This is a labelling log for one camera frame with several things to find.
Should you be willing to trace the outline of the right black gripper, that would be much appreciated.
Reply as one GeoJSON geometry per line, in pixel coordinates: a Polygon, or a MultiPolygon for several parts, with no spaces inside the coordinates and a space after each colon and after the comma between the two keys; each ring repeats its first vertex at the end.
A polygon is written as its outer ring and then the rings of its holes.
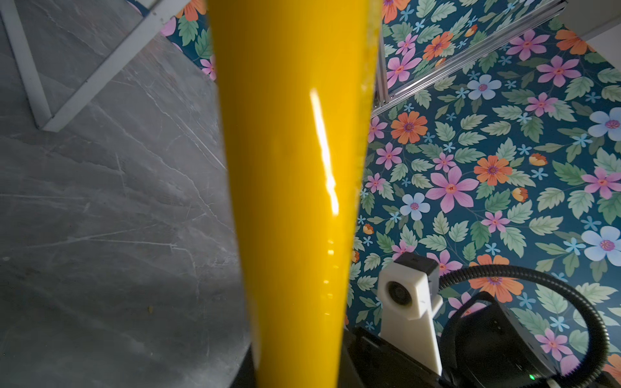
{"type": "Polygon", "coordinates": [[[365,328],[345,330],[341,347],[343,387],[441,388],[441,377],[365,328]]]}

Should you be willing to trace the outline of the yellow pasta bag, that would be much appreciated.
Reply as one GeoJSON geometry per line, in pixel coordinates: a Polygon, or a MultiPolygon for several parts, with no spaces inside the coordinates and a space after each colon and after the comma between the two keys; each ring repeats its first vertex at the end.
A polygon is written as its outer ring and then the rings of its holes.
{"type": "Polygon", "coordinates": [[[377,1],[212,1],[259,387],[334,387],[378,61],[377,1]]]}

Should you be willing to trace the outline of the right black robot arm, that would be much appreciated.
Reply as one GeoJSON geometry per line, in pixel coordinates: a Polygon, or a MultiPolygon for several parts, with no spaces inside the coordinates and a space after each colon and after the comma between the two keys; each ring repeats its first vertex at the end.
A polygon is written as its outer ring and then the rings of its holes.
{"type": "Polygon", "coordinates": [[[604,372],[610,340],[601,315],[574,287],[529,268],[487,264],[441,274],[438,264],[405,257],[380,273],[383,305],[378,335],[365,328],[344,332],[340,387],[611,387],[604,372]],[[441,291],[470,280],[507,277],[558,294],[587,329],[584,357],[554,363],[518,317],[489,292],[475,294],[436,332],[441,291]]]}

